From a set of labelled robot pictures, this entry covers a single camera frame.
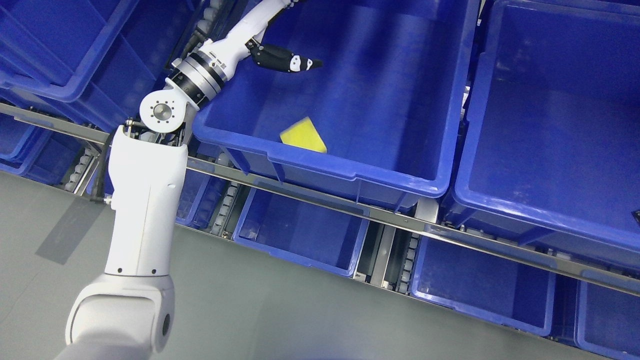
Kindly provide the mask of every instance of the blue plastic bin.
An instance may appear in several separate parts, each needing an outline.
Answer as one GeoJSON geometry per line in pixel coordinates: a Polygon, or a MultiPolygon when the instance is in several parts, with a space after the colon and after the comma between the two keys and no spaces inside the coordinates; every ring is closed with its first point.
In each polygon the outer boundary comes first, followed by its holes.
{"type": "MultiPolygon", "coordinates": [[[[87,184],[87,194],[92,193],[96,175],[94,174],[87,184]]],[[[224,179],[187,170],[175,222],[194,229],[204,229],[209,226],[209,221],[218,201],[222,198],[222,191],[226,185],[227,182],[224,179]]],[[[105,178],[104,192],[113,195],[113,184],[108,172],[105,178]]]]}
{"type": "Polygon", "coordinates": [[[0,114],[0,159],[24,161],[43,130],[0,114]]]}
{"type": "Polygon", "coordinates": [[[43,184],[59,184],[81,147],[71,136],[42,131],[22,162],[0,160],[0,170],[43,184]]]}
{"type": "MultiPolygon", "coordinates": [[[[26,14],[35,10],[34,4],[42,2],[14,0],[17,5],[25,6],[21,11],[26,14]]],[[[113,1],[94,1],[93,4],[86,2],[71,10],[66,6],[62,6],[60,10],[64,11],[66,17],[84,17],[87,11],[85,6],[95,5],[103,13],[107,12],[105,9],[111,3],[113,1]]],[[[39,21],[42,23],[39,22],[38,29],[56,27],[60,19],[66,19],[62,17],[62,12],[53,14],[41,14],[42,19],[39,21]]],[[[6,62],[0,61],[0,87],[5,88],[4,92],[8,93],[3,97],[21,107],[33,106],[37,110],[68,117],[79,124],[92,123],[102,130],[111,131],[127,117],[138,112],[142,98],[153,90],[157,79],[166,74],[164,66],[170,60],[168,57],[182,32],[186,30],[190,18],[191,10],[185,0],[121,0],[111,13],[109,23],[99,24],[102,31],[97,36],[85,36],[83,28],[74,24],[72,29],[63,26],[60,33],[55,32],[58,35],[47,38],[47,41],[60,38],[59,42],[49,44],[53,47],[51,51],[68,53],[68,58],[54,58],[51,61],[73,60],[72,63],[78,64],[76,68],[70,65],[56,67],[60,72],[73,69],[68,82],[60,85],[65,79],[62,77],[57,82],[44,83],[42,77],[25,76],[29,69],[27,65],[14,64],[7,69],[6,62]],[[77,44],[68,45],[70,41],[77,44]]],[[[15,21],[21,24],[26,20],[15,21]]],[[[87,26],[98,26],[91,20],[86,22],[87,26]]],[[[47,33],[0,28],[0,35],[3,38],[29,35],[44,41],[47,33]]],[[[49,61],[44,59],[47,54],[49,53],[36,53],[28,58],[49,61]]]]}
{"type": "Polygon", "coordinates": [[[479,1],[309,1],[266,32],[323,60],[284,74],[242,61],[193,131],[244,172],[407,210],[451,176],[479,1]],[[280,142],[309,116],[328,154],[280,142]]]}
{"type": "Polygon", "coordinates": [[[640,297],[562,277],[553,336],[614,359],[640,359],[640,297]]]}
{"type": "Polygon", "coordinates": [[[552,272],[422,238],[410,291],[418,299],[546,336],[555,283],[552,272]]]}
{"type": "Polygon", "coordinates": [[[640,7],[493,6],[445,220],[640,274],[640,7]]]}
{"type": "Polygon", "coordinates": [[[351,277],[368,220],[252,189],[233,233],[276,258],[351,277]]]}
{"type": "Polygon", "coordinates": [[[0,5],[2,85],[84,88],[138,0],[11,0],[0,5]]]}

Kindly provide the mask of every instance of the empty bin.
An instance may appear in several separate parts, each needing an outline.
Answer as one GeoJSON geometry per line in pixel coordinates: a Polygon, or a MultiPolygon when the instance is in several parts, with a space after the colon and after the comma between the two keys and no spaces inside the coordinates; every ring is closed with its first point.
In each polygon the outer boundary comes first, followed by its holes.
{"type": "Polygon", "coordinates": [[[640,274],[640,7],[495,4],[445,220],[640,274]]]}
{"type": "Polygon", "coordinates": [[[422,238],[411,295],[536,335],[551,332],[556,275],[422,238]]]}
{"type": "Polygon", "coordinates": [[[283,74],[238,65],[196,117],[202,142],[234,165],[350,199],[407,210],[451,176],[479,1],[323,0],[296,5],[264,43],[321,59],[283,74]],[[280,142],[310,117],[327,154],[280,142]]]}
{"type": "Polygon", "coordinates": [[[563,278],[554,336],[614,359],[640,359],[640,297],[563,278]]]}
{"type": "Polygon", "coordinates": [[[0,159],[22,161],[38,140],[41,129],[0,114],[0,159]]]}
{"type": "Polygon", "coordinates": [[[11,43],[0,48],[0,95],[111,131],[168,73],[191,15],[188,2],[176,0],[13,0],[0,6],[0,35],[11,43]]]}
{"type": "Polygon", "coordinates": [[[42,131],[22,161],[0,160],[0,171],[44,184],[59,184],[81,147],[71,136],[42,131]]]}
{"type": "Polygon", "coordinates": [[[270,255],[351,277],[368,220],[252,189],[233,240],[270,255]]]}

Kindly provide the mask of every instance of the metal rail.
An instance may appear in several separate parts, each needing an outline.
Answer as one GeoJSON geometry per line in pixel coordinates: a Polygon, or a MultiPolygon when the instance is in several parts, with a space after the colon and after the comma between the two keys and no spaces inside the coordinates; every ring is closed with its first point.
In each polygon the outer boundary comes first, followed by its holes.
{"type": "MultiPolygon", "coordinates": [[[[0,103],[0,113],[13,115],[18,120],[40,127],[57,131],[59,133],[81,138],[89,142],[103,144],[107,133],[90,129],[85,126],[73,124],[65,119],[51,117],[35,111],[23,110],[11,105],[0,103]]],[[[508,241],[487,238],[482,234],[465,232],[446,225],[438,224],[433,219],[422,220],[409,217],[389,210],[377,208],[344,199],[323,192],[318,192],[302,186],[281,183],[268,177],[245,174],[241,170],[226,167],[198,158],[189,157],[187,167],[191,170],[220,177],[229,181],[235,181],[260,190],[265,190],[292,199],[308,202],[335,211],[340,211],[356,217],[368,219],[383,225],[395,227],[412,233],[417,233],[429,238],[459,245],[468,249],[477,250],[486,254],[509,259],[518,263],[530,265],[536,268],[555,272],[557,274],[573,277],[579,280],[591,282],[606,288],[622,291],[640,297],[640,279],[635,279],[622,274],[617,274],[593,265],[579,263],[570,259],[555,257],[542,252],[519,247],[508,241]]],[[[425,206],[437,206],[435,202],[423,202],[425,206]]],[[[432,213],[428,208],[419,208],[417,213],[432,213]]]]}

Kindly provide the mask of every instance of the sponge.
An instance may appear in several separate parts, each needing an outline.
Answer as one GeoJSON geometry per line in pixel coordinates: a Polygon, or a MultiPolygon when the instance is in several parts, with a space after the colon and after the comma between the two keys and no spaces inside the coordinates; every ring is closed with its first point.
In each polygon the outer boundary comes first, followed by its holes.
{"type": "Polygon", "coordinates": [[[326,146],[316,127],[309,117],[298,121],[285,131],[280,133],[282,143],[309,149],[317,152],[326,152],[326,146]]]}

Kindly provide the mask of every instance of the robotic arm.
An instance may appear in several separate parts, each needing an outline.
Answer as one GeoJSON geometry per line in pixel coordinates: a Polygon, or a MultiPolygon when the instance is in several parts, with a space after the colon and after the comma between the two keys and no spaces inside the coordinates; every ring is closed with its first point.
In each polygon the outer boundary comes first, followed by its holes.
{"type": "Polygon", "coordinates": [[[226,38],[206,40],[177,64],[163,90],[142,100],[143,123],[128,121],[115,131],[109,173],[116,217],[107,264],[76,298],[65,329],[67,347],[57,360],[148,359],[166,345],[174,315],[171,242],[188,156],[182,135],[249,55],[259,66],[284,72],[321,65],[260,43],[272,19],[295,2],[263,0],[226,38]],[[147,142],[141,129],[177,136],[169,145],[147,142]]]}
{"type": "Polygon", "coordinates": [[[144,124],[158,133],[170,133],[213,99],[236,73],[238,62],[252,56],[261,67],[299,72],[322,65],[273,45],[262,45],[269,23],[298,0],[263,0],[234,26],[227,37],[206,40],[197,52],[176,64],[166,87],[148,94],[140,103],[144,124]]]}

